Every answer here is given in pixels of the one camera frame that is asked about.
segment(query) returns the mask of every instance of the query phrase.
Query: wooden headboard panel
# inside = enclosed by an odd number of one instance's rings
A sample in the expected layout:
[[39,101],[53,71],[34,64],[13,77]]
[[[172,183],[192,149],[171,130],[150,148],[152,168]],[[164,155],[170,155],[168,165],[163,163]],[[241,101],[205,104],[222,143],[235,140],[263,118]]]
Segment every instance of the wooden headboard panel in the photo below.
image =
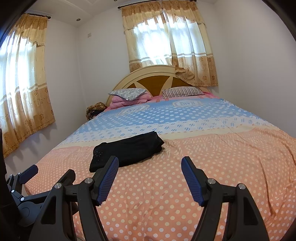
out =
[[[163,90],[172,87],[191,86],[175,75],[175,67],[169,65],[152,65],[131,72],[123,78],[113,90],[127,88],[147,89],[153,96],[162,94]],[[201,90],[209,92],[207,88],[200,87]],[[112,96],[107,100],[107,106],[110,105]]]

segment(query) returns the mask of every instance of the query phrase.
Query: beige floral curtain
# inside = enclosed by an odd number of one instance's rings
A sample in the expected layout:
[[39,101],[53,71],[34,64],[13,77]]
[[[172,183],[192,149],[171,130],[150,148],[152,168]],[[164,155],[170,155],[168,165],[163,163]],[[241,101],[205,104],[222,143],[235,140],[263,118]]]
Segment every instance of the beige floral curtain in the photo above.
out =
[[23,14],[0,48],[0,127],[4,157],[55,122],[48,95],[44,48],[47,18]]
[[122,8],[130,71],[172,65],[192,86],[218,86],[206,26],[194,2],[153,1]]

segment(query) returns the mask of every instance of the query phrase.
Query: curtain rod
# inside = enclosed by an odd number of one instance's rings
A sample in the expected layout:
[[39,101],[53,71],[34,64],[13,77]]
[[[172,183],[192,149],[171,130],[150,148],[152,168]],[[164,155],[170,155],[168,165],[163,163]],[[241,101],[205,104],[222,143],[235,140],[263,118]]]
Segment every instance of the curtain rod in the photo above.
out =
[[47,17],[48,19],[51,19],[51,16],[46,16],[46,15],[40,15],[40,14],[36,14],[36,13],[28,13],[30,15],[35,15],[35,16],[40,16],[40,17]]
[[[159,1],[159,0],[149,0],[149,1],[143,1],[143,2],[155,2],[155,1]],[[137,3],[143,3],[143,2],[135,2],[135,3],[128,4],[128,5],[119,6],[119,7],[117,7],[117,8],[118,8],[118,9],[121,9],[122,7],[130,6],[130,5],[137,4]]]

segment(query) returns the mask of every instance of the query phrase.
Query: bedspread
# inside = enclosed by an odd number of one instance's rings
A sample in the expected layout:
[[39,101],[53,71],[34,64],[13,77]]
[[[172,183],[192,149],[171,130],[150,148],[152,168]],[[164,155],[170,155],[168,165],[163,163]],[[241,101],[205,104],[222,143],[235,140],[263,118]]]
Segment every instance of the bedspread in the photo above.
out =
[[[74,184],[91,177],[94,146],[156,131],[163,150],[149,160],[121,167],[98,214],[109,240],[190,240],[202,208],[193,201],[181,171],[190,156],[221,184],[244,183],[264,219],[270,240],[280,240],[296,217],[296,139],[237,106],[211,96],[147,102],[103,112],[83,124],[37,166],[25,188],[50,190],[68,170]],[[223,204],[215,240],[222,240]],[[73,216],[83,239],[79,213]]]

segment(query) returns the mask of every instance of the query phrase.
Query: black garment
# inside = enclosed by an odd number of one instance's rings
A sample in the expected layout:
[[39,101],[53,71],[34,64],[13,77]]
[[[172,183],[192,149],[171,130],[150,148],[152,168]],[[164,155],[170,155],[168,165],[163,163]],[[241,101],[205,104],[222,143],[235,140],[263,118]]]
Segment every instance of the black garment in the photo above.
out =
[[116,156],[119,167],[142,161],[162,149],[163,140],[155,131],[96,146],[89,166],[90,172],[105,166],[110,156]]

